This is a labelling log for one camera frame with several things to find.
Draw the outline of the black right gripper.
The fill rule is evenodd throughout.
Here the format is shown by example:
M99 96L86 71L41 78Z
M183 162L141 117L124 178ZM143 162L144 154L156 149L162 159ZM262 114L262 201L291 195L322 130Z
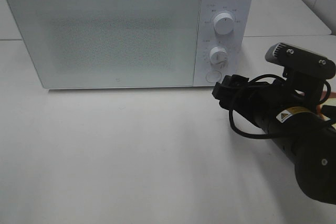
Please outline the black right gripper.
M239 88L232 99L231 88ZM222 109L229 110L229 122L235 132L242 130L234 122L234 111L264 132L310 132L323 124L316 105L306 105L306 97L288 89L279 78L267 83L249 81L238 74L226 75L222 84L215 84L212 96Z

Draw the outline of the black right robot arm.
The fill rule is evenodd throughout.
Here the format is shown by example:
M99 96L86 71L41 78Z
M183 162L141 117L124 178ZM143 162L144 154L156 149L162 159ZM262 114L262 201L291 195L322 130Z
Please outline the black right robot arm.
M271 139L294 164L301 191L309 198L335 204L335 128L315 106L303 103L303 96L272 75L249 80L226 76L212 91L219 106L228 111L232 130L254 140Z

